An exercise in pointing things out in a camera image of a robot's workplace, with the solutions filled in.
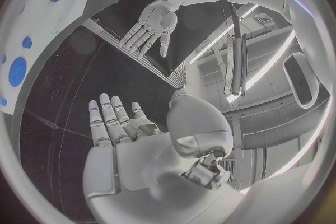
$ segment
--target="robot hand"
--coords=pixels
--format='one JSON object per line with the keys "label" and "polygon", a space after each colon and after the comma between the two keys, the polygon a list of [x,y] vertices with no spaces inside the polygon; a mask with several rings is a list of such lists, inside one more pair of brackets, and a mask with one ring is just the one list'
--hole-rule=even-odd
{"label": "robot hand", "polygon": [[94,146],[110,145],[111,142],[113,145],[130,143],[143,136],[161,133],[157,125],[147,119],[137,102],[132,104],[134,119],[129,119],[120,98],[117,96],[113,96],[110,101],[107,94],[101,94],[100,105],[104,121],[101,118],[97,102],[92,100],[88,105]]}
{"label": "robot hand", "polygon": [[124,46],[130,53],[134,53],[148,40],[138,54],[138,59],[141,59],[156,39],[161,37],[160,54],[166,57],[170,34],[174,31],[178,21],[172,10],[175,10],[173,6],[163,0],[156,0],[149,4],[142,11],[139,21],[121,39],[119,46]]}

